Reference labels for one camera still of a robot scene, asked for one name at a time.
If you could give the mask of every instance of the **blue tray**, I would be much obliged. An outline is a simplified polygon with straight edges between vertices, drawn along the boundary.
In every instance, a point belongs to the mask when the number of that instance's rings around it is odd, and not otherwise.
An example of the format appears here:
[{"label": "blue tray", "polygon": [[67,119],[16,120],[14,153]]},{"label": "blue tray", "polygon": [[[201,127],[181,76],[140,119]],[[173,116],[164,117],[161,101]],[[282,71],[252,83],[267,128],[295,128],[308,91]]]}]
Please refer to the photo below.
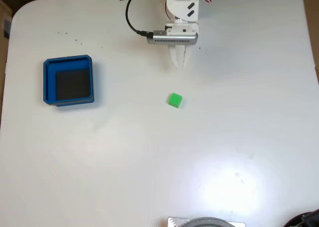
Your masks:
[{"label": "blue tray", "polygon": [[56,106],[94,102],[92,59],[88,55],[47,59],[43,100]]}]

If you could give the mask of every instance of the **ventilation slot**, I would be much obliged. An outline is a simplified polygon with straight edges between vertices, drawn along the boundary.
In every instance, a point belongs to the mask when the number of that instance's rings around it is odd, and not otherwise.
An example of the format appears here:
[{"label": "ventilation slot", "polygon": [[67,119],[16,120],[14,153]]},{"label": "ventilation slot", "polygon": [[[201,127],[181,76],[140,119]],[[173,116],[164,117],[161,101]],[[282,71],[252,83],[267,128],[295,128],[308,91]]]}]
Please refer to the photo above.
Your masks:
[{"label": "ventilation slot", "polygon": [[185,43],[185,42],[189,42],[189,40],[155,39],[155,42],[160,42],[160,43]]}]

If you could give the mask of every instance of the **white tabletop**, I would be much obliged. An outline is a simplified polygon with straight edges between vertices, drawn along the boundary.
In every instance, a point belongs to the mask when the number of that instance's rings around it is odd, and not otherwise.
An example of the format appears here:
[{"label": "white tabletop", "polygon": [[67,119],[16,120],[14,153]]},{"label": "white tabletop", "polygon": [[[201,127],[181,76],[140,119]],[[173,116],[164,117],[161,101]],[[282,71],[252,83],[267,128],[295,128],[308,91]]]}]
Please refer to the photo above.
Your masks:
[{"label": "white tabletop", "polygon": [[[133,0],[133,25],[163,29],[161,2]],[[130,30],[126,3],[39,0],[14,16],[0,226],[209,216],[280,227],[317,209],[319,87],[303,0],[201,3],[185,69]],[[43,62],[82,54],[93,59],[95,102],[48,106]],[[172,92],[182,108],[167,104]]]}]

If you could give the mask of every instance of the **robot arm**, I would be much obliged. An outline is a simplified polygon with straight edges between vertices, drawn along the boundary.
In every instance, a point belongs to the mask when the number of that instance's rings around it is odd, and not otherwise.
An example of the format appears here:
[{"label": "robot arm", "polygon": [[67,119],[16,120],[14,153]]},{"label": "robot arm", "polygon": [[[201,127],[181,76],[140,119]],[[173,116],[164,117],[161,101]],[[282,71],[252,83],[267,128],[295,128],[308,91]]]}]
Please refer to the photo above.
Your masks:
[{"label": "robot arm", "polygon": [[174,65],[185,67],[191,56],[191,48],[198,39],[199,0],[166,0],[167,9],[175,16],[175,20],[166,23],[165,30],[154,32],[139,31],[132,27],[128,19],[128,7],[131,1],[129,0],[126,10],[127,22],[131,29],[141,36],[146,36],[149,44],[168,45]]}]

